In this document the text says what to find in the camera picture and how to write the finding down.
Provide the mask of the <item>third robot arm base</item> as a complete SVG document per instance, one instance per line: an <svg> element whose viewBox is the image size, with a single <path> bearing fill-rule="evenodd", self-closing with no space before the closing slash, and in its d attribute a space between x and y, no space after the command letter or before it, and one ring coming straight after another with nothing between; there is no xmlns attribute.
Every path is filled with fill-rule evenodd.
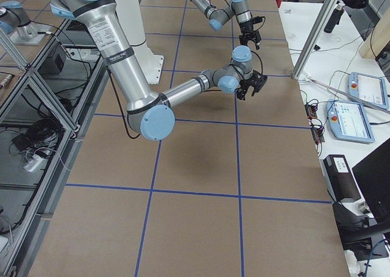
<svg viewBox="0 0 390 277"><path fill-rule="evenodd" d="M1 3L1 30L16 45L37 46L43 39L43 35L38 33L38 27L18 1Z"/></svg>

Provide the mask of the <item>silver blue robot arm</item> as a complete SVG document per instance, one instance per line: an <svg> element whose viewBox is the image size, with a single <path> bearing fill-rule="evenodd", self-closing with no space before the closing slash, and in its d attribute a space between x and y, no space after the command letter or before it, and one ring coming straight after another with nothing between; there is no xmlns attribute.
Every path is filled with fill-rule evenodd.
<svg viewBox="0 0 390 277"><path fill-rule="evenodd" d="M247 0L230 0L223 9L217 8L210 0L189 1L205 15L209 25L215 31L219 31L225 23L235 17L241 31L240 44L247 46L248 42L252 41L259 50L261 35L254 25L264 21L264 18L252 15Z"/></svg>
<svg viewBox="0 0 390 277"><path fill-rule="evenodd" d="M254 70L248 41L259 44L261 37L254 25L261 17L253 16L247 0L230 0L219 9L209 0L191 1L208 19L214 30L235 18L239 24L240 44L230 62L218 70L205 70L198 76L162 93L153 91L142 69L134 47L122 28L124 18L117 14L118 4L129 3L131 18L138 15L138 0L51 0L52 12L62 18L85 25L108 69L113 73L127 101L127 122L130 128L149 140L163 140L176 121L173 107L212 87L234 93L244 99L247 93L258 93L267 77Z"/></svg>

